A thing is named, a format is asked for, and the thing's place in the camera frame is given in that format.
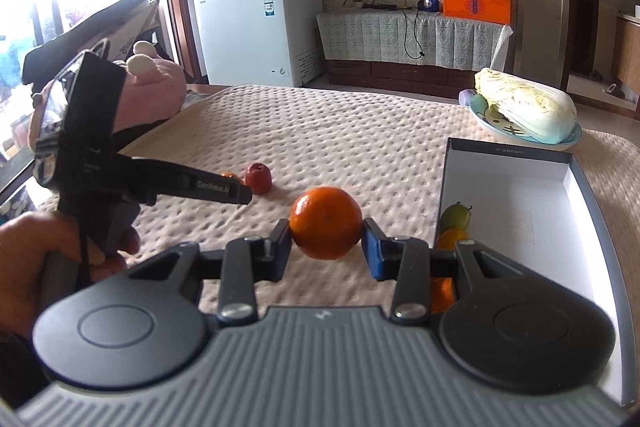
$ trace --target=white chest freezer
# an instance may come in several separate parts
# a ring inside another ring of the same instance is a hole
[[[209,84],[299,87],[322,73],[322,0],[194,0]]]

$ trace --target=hand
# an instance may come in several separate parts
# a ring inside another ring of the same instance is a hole
[[[120,240],[120,249],[138,253],[134,229]],[[40,279],[47,252],[58,251],[80,263],[78,224],[60,212],[28,212],[0,227],[0,330],[29,338],[38,315]],[[91,278],[99,282],[126,269],[122,257],[106,259],[88,242]]]

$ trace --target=pink plush toy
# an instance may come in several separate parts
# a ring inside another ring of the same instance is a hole
[[[139,41],[133,46],[134,55],[115,64],[126,68],[125,80],[113,132],[129,127],[154,123],[175,116],[187,96],[187,83],[182,68],[158,56],[150,42]],[[45,106],[45,94],[51,89],[47,84],[42,93],[33,95],[33,115],[29,133],[29,146],[33,150],[38,138]]]

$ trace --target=plate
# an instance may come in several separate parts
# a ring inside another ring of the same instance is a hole
[[[582,127],[576,122],[574,130],[563,142],[542,143],[532,136],[529,136],[529,134],[517,124],[507,120],[495,107],[489,107],[489,104],[481,94],[476,94],[471,98],[469,109],[476,120],[478,120],[478,123],[489,131],[495,139],[502,143],[524,145],[537,149],[565,151],[569,149],[569,147],[577,144],[580,138],[582,138]]]

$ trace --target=freezer label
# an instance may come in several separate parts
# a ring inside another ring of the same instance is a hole
[[[264,0],[264,14],[269,17],[275,15],[273,10],[273,0]]]

